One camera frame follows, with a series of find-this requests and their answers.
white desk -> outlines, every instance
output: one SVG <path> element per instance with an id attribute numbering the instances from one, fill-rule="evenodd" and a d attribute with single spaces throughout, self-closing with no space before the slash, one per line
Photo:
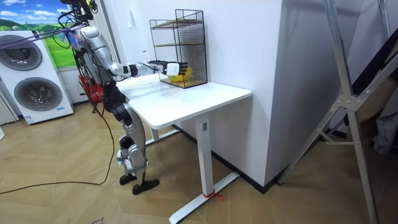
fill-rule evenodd
<path id="1" fill-rule="evenodd" d="M 147 141 L 147 144 L 178 132 L 174 130 L 159 136 L 158 129 L 188 118 L 195 118 L 201 186 L 204 195 L 219 192 L 239 177 L 237 173 L 232 172 L 213 185 L 208 112 L 251 96 L 250 90 L 212 82 L 183 89 L 160 82 L 158 75 L 129 78 L 119 82 L 118 88 L 128 98 L 133 110 L 151 127 L 153 139 Z M 203 194 L 175 212 L 169 219 L 170 223 L 179 222 L 206 202 L 209 198 Z"/>

humanoid robot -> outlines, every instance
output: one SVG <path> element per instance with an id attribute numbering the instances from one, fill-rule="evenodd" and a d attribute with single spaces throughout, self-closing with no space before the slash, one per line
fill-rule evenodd
<path id="1" fill-rule="evenodd" d="M 85 0 L 62 0 L 65 4 L 81 7 L 87 12 L 78 19 L 88 24 L 93 19 L 90 8 Z M 137 180 L 132 193 L 137 195 L 159 185 L 159 180 L 145 180 L 147 167 L 146 139 L 144 127 L 138 114 L 126 103 L 124 95 L 118 90 L 114 78 L 138 77 L 145 74 L 163 73 L 166 75 L 183 75 L 187 70 L 186 63 L 150 61 L 148 64 L 137 63 L 122 65 L 111 60 L 111 53 L 101 32 L 95 26 L 86 26 L 78 30 L 83 48 L 77 52 L 83 56 L 84 62 L 91 66 L 96 83 L 103 84 L 103 104 L 106 111 L 112 113 L 120 121 L 126 134 L 119 139 L 120 150 L 116 154 L 119 164 L 124 166 L 124 175 L 119 183 L 124 185 Z"/>

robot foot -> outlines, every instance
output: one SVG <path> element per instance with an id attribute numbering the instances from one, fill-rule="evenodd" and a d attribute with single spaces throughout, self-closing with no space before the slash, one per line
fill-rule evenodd
<path id="1" fill-rule="evenodd" d="M 119 184 L 120 185 L 124 185 L 124 184 L 129 183 L 129 182 L 131 182 L 133 180 L 137 180 L 137 177 L 132 175 L 132 174 L 129 174 L 128 176 L 123 175 L 119 179 Z"/>
<path id="2" fill-rule="evenodd" d="M 160 181 L 158 179 L 144 180 L 143 183 L 141 184 L 141 186 L 138 186 L 138 184 L 136 184 L 135 186 L 132 187 L 132 194 L 137 195 L 146 190 L 153 189 L 154 187 L 158 186 L 159 184 L 160 184 Z"/>

gray cloth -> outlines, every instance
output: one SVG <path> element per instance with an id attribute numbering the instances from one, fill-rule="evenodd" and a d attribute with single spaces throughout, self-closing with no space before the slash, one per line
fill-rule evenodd
<path id="1" fill-rule="evenodd" d="M 379 135 L 374 137 L 374 149 L 386 155 L 390 152 L 398 129 L 398 88 L 392 93 L 376 123 Z"/>

aluminum frame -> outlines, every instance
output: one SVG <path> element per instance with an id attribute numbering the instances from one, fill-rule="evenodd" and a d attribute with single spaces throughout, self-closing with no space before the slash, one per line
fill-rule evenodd
<path id="1" fill-rule="evenodd" d="M 398 55 L 388 63 L 388 65 L 374 78 L 374 80 L 369 84 L 369 86 L 359 95 L 353 95 L 351 79 L 349 76 L 349 70 L 347 66 L 347 58 L 345 54 L 344 44 L 341 38 L 340 28 L 338 25 L 338 14 L 335 6 L 334 0 L 324 0 L 326 14 L 328 17 L 328 23 L 330 26 L 331 39 L 333 43 L 333 51 L 335 53 L 335 59 L 337 62 L 338 73 L 340 77 L 340 94 L 338 95 L 336 101 L 331 106 L 330 110 L 323 117 L 317 128 L 307 139 L 299 153 L 296 155 L 295 159 L 290 163 L 288 168 L 284 171 L 281 177 L 278 179 L 277 183 L 281 185 L 293 169 L 293 167 L 298 163 L 298 161 L 306 154 L 313 142 L 322 135 L 326 140 L 328 140 L 329 145 L 353 145 L 355 148 L 356 158 L 358 161 L 358 167 L 361 174 L 362 185 L 364 189 L 366 206 L 368 208 L 369 218 L 371 224 L 379 224 L 379 216 L 377 213 L 376 203 L 374 200 L 374 194 L 371 185 L 371 179 L 368 174 L 368 165 L 364 155 L 364 150 L 362 147 L 362 136 L 361 130 L 358 123 L 357 110 L 363 105 L 363 103 L 369 98 L 369 96 L 383 83 L 383 81 L 388 78 L 391 73 L 398 67 Z M 386 9 L 386 0 L 379 0 L 379 6 L 383 17 L 383 24 L 385 29 L 385 35 L 388 39 L 390 37 L 389 20 Z M 353 135 L 353 142 L 334 142 L 331 140 L 322 130 L 335 115 L 339 108 L 344 107 L 347 109 L 348 120 L 351 128 L 351 133 Z"/>

